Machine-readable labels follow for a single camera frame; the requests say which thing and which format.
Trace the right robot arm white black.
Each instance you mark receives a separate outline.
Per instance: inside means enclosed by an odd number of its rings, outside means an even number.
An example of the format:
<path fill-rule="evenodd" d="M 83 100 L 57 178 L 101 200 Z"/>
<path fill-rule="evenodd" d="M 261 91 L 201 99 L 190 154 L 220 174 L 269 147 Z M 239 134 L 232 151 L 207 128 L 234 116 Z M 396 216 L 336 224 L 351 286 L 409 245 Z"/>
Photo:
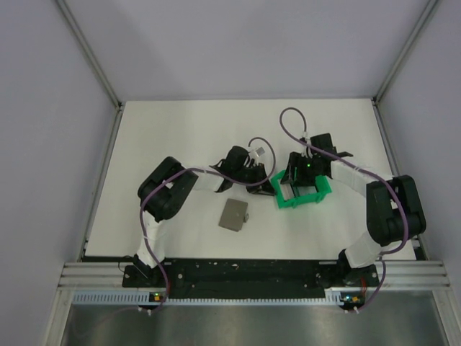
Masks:
<path fill-rule="evenodd" d="M 411 176 L 381 176 L 359 165 L 350 153 L 336 150 L 329 133 L 295 141 L 306 147 L 306 153 L 290 154 L 283 184 L 310 185 L 315 178 L 325 176 L 365 198 L 365 230 L 340 251 L 336 262 L 341 283 L 355 284 L 375 260 L 399 252 L 409 240 L 425 232 L 426 217 Z"/>

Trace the green plastic bin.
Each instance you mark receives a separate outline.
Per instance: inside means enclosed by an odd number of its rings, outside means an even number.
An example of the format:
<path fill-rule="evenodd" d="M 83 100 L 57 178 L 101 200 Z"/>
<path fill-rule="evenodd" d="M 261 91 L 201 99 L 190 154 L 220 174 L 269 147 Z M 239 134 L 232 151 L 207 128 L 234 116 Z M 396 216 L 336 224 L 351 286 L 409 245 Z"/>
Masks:
<path fill-rule="evenodd" d="M 325 196 L 332 192 L 330 184 L 325 176 L 317 176 L 313 187 L 294 187 L 291 185 L 294 197 L 290 200 L 284 200 L 280 190 L 280 179 L 285 173 L 284 170 L 280 171 L 270 182 L 277 192 L 275 196 L 277 206 L 282 208 L 296 208 L 299 205 L 308 203 L 320 203 L 324 200 Z"/>

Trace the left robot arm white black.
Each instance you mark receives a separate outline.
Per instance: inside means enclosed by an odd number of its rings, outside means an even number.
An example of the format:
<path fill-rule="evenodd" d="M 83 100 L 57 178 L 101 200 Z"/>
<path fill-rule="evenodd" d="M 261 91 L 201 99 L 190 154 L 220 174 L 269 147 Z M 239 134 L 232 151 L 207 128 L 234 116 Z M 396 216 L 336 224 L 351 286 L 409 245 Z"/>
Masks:
<path fill-rule="evenodd" d="M 157 285 L 162 277 L 166 277 L 161 264 L 165 255 L 155 254 L 154 247 L 163 224 L 180 211 L 191 191 L 222 193 L 234 185 L 241 185 L 253 195 L 275 195 L 269 178 L 277 165 L 276 154 L 271 148 L 272 166 L 267 171 L 259 159 L 263 153 L 261 147 L 233 146 L 217 164 L 190 168 L 168 156 L 141 183 L 138 197 L 143 238 L 133 258 L 133 265 L 146 285 Z"/>

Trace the grey card holder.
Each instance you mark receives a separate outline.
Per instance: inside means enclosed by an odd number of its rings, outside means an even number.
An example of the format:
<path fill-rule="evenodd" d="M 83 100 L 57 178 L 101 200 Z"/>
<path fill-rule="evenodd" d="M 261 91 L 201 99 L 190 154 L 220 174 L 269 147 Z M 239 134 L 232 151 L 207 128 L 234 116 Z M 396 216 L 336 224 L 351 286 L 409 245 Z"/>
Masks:
<path fill-rule="evenodd" d="M 249 219 L 249 204 L 245 201 L 228 198 L 218 222 L 219 227 L 238 232 Z"/>

